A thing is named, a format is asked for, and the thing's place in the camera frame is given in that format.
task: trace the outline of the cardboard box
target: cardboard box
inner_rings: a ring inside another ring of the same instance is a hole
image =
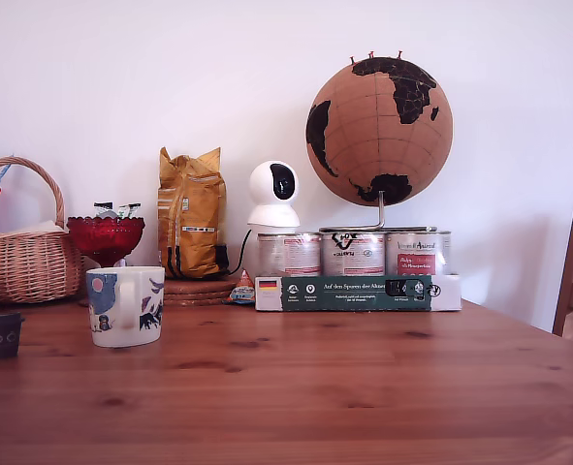
[[[313,276],[256,278],[256,310],[457,311],[459,275]]]

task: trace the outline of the mug handle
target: mug handle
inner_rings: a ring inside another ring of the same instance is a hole
[[[120,283],[120,326],[130,329],[138,325],[138,312],[135,281],[124,280]]]

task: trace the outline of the tin can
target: tin can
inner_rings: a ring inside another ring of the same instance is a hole
[[[259,276],[320,276],[321,236],[316,232],[258,234]]]
[[[450,232],[389,232],[388,274],[450,274]]]
[[[383,232],[322,232],[325,276],[383,276]]]

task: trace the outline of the security camera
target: security camera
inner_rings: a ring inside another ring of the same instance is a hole
[[[247,224],[256,233],[293,233],[301,223],[291,203],[299,193],[295,170],[284,162],[265,162],[249,176],[256,207]]]

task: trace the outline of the small black cup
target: small black cup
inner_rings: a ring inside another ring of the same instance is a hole
[[[0,358],[16,357],[21,323],[24,321],[20,313],[0,315]]]

